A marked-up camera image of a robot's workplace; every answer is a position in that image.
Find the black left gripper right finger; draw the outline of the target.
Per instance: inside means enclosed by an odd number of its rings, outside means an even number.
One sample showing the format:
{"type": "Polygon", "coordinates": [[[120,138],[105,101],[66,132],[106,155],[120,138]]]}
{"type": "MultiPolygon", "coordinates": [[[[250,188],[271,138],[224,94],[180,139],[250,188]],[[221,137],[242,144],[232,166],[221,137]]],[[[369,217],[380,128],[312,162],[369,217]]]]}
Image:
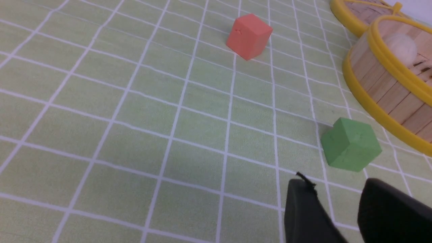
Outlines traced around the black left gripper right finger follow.
{"type": "Polygon", "coordinates": [[[365,182],[357,223],[366,243],[432,241],[431,208],[377,178],[365,182]]]}

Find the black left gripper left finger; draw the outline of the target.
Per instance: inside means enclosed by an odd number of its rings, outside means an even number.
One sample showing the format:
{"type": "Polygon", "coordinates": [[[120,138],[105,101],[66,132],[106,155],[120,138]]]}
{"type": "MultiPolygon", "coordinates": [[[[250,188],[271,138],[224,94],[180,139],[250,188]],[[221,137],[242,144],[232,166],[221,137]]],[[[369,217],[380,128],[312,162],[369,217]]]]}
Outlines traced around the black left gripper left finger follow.
{"type": "Polygon", "coordinates": [[[347,243],[319,201],[316,184],[297,172],[288,183],[284,226],[287,243],[347,243]]]}

